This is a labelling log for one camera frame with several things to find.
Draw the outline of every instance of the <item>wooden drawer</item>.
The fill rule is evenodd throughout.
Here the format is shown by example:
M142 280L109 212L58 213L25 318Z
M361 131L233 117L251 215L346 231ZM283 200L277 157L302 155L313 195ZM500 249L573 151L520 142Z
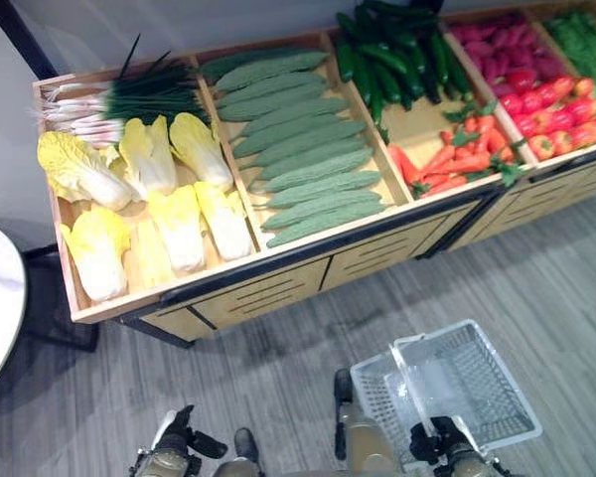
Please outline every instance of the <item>wooden drawer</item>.
M218 329L251 319L318 293L328 258L281 271L193 305Z
M446 217L444 215L422 224L408 225L336 253L322 289L334 288L414 256L418 246L433 234Z
M188 307L159 311L141 320L185 341L203 338L212 328L200 320Z

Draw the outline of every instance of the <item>vegetable display stand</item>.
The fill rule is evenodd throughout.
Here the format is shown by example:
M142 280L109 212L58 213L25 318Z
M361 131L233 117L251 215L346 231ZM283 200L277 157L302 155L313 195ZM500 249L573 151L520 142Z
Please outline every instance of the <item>vegetable display stand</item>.
M114 318L170 343L189 346L196 339L208 336L215 330L227 328L405 259L429 255L439 249L442 239L451 230L503 190L501 177L493 175L450 191L413 199L356 87L351 82L341 82L338 76L331 42L332 36L335 37L336 34L336 30L326 30L214 49L180 58L190 65L200 65L202 72L203 66L213 59L250 50L307 47L327 53L325 62L317 67L315 73L326 82L324 97L335 97L348 103L348 108L339 112L339 115L364 124L361 136L371 148L367 149L371 157L359 170L378 173L379 180L367 190L381 196L385 210L280 246L271 246L270 241L275 234L265 230L263 224L275 216L261 207L271 196L252 187L253 179L260 173L259 169L242 168L251 159L246 156L236 158L234 154L240 144L240 140L234 139L243 124L220 118L221 114L225 116L225 111L222 110L223 96L217 94L217 85L213 80L198 74L199 97L216 127L224 159L234 178L234 189L242 201L250 232L251 254L232 261L223 261L211 235L205 234L205 267L174 273L167 260L164 260L163 269L158 270L160 279L155 283L146 278L140 253L136 249L137 244L141 243L137 230L140 229L140 224L149 220L149 216L144 203L132 203L119 211L119 215L132 229L130 250L123 255L128 287L120 296L94 302L85 294L74 260L59 232L61 224L71 227L77 217L90 208L90 202L69 203L52 192L52 211L74 321L94 323ZM148 68L147 65L149 64L132 67L129 73L141 74ZM70 82L105 81L117 75L118 71L108 71L36 82L34 92L38 108L42 108L45 91L50 87ZM475 93L480 95L476 86ZM72 97L72 94L67 91L59 98ZM253 104L256 108L263 107L260 103ZM428 160L426 155L433 154L438 147L437 139L431 136L436 136L447 122L441 115L443 107L433 107L422 101L416 107L412 113L404 113L403 110L386 111L386 121L394 130L395 142L411 148L414 155L419 152L423 161ZM242 114L242 111L237 110L238 108L232 108L230 114ZM420 128L422 123L426 124L427 132ZM41 133L50 128L51 124L41 120ZM180 164L177 168L180 183L189 184L196 180L190 170Z
M566 8L571 8L569 3L566 5ZM464 12L449 15L445 17L445 21L451 31L454 31L455 25L487 22L490 19L503 18L508 14L519 15L525 18L528 26L534 30L536 40L548 48L555 58L558 58L565 72L577 78L578 74L574 66L562 54L540 23L540 20L545 20L554 11L560 11L556 10L557 8L560 7L543 4L521 10L499 8ZM494 99L495 94L477 69L472 54L469 55L452 33L448 33L446 37L460 61L468 67L469 71L474 72L474 81L484 96L489 100ZM523 140L509 112L503 108L501 115L507 119L505 125L511 139ZM596 144L540 161L530 148L525 149L523 153L526 161L532 165L528 174L506 194L500 195L476 220L467 227L462 227L460 233L451 238L450 249L488 238L596 194Z

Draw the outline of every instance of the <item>cucumber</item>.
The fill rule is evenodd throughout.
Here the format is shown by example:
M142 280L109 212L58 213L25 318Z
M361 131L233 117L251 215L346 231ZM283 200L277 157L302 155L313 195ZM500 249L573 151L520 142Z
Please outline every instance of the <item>cucumber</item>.
M318 116L299 117L293 121L283 122L275 126L254 132L234 147L234 157L245 157L260 152L278 141L311 131L322 126L339 122L340 117L335 114L320 114Z
M338 61L338 73L342 82L347 82L354 77L354 53L351 47L344 40L336 44L336 60Z
M419 73L412 65L412 61L402 51L393 51L392 53L407 65L406 75L399 75L403 90L407 91L413 99L419 99L424 95L424 86L421 83Z
M217 81L215 88L219 91L232 91L266 78L311 70L320 65L326 58L327 54L325 52L308 52L270 60L259 60L227 73Z
M428 100L432 104L439 104L441 102L441 96L439 95L439 85L437 84L434 71L428 68L420 77Z
M309 219L305 219L279 232L267 243L267 246L272 248L283 245L317 232L348 224L349 222L372 216L373 214L379 214L384 209L386 209L386 206L380 202L365 202L350 204L321 214L317 213Z
M443 43L444 41L439 32L433 32L429 42L429 49L433 59L433 69L437 73L439 82L446 84L448 82L448 62Z
M405 49L417 48L417 39L406 30L398 27L392 22L383 22L382 28L388 40L396 47Z
M373 70L375 71L375 76L377 77L377 83L381 88L381 92L383 96L386 98L388 102L397 103L401 101L401 92L399 90L399 84L397 84L397 79L395 76L388 70L387 67L375 63L373 65Z
M367 55L370 58L384 63L387 67L395 70L401 75L406 75L408 73L406 63L403 62L401 58L394 55L392 52L383 50L378 45L359 45L358 51L363 55Z
M217 101L217 107L228 106L235 102L247 101L255 97L266 96L273 92L289 89L290 87L302 86L304 84L323 84L325 79L315 73L288 73L255 82L250 86L230 92Z
M293 106L288 106L283 109L260 116L248 123L240 132L241 136L249 136L256 131L260 131L276 124L289 122L299 117L317 116L320 114L336 113L343 109L347 109L349 103L345 99L338 97L325 97L318 99L311 99Z
M331 194L330 196L321 197L320 199L297 204L291 209L274 214L260 227L264 231L284 229L285 227L293 226L294 224L298 224L299 222L310 218L314 215L314 211L318 211L319 214L322 214L334 211L342 206L366 202L379 202L380 200L380 194L367 189L338 192Z
M330 144L314 147L307 151L303 151L295 156L281 159L269 166L265 167L256 181L269 181L274 177L278 177L286 172L295 171L301 167L311 166L326 161L332 157L342 156L350 152L355 152L363 149L366 146L365 141L360 137L352 137L341 139Z
M345 172L274 194L262 207L269 209L289 209L301 202L326 197L335 192L354 191L368 187L380 179L381 174L378 171Z
M307 99L319 97L327 89L323 82L303 84L266 96L255 97L247 101L239 101L234 104L221 107L217 110L219 118L223 121L241 122L251 121L268 112L290 106Z
M433 11L429 8L393 5L392 3L381 2L379 0L365 0L364 5L374 12L393 17L426 18L434 15Z
M369 105L371 104L371 77L369 75L369 67L367 66L367 61L358 52L354 52L354 65L354 83L364 104Z

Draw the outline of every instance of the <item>green leaf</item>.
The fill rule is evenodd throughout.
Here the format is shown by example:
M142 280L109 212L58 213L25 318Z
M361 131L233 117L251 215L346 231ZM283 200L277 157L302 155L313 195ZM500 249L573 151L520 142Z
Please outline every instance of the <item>green leaf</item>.
M457 129L455 137L453 137L452 144L455 147L465 146L469 142L476 141L481 136L479 132L466 132L463 127Z
M427 193L429 190L430 186L428 184L424 184L419 181L413 182L413 199L419 199L423 194Z
M376 124L375 127L377 128L382 141L384 141L384 144L388 145L390 142L390 137L388 137L388 129L383 127L381 124Z
M484 107L478 107L477 113L480 116L487 116L489 114L492 114L496 107L497 107L497 100L495 99L494 101L491 101L488 104L486 104Z
M450 122L461 123L466 120L468 114L477 108L474 102L467 102L464 107L456 111L443 111L444 117Z
M523 138L523 139L522 139L522 140L520 140L520 141L517 141L517 142L512 142L512 143L510 144L510 148L513 150L513 152L519 152L519 148L520 148L521 146L523 146L524 144L526 144L526 143L527 143L527 139L526 139L526 138Z

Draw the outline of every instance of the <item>white wall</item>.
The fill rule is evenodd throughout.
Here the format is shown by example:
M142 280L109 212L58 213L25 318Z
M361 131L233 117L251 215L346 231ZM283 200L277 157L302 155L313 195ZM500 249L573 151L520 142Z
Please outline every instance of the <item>white wall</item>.
M46 182L36 161L34 80L0 29L0 229L20 249L55 241Z

